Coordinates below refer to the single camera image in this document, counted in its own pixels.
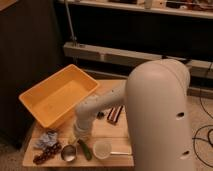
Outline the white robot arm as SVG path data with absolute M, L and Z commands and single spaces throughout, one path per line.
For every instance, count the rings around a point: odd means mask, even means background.
M 74 134 L 88 135 L 99 111 L 123 105 L 134 171 L 195 171 L 187 112 L 189 83 L 188 68 L 177 60 L 143 63 L 120 86 L 76 106 Z

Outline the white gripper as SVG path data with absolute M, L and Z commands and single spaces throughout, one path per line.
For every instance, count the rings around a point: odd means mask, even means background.
M 91 130 L 81 129 L 76 123 L 74 123 L 70 131 L 69 143 L 75 144 L 78 140 L 87 141 L 90 137 Z

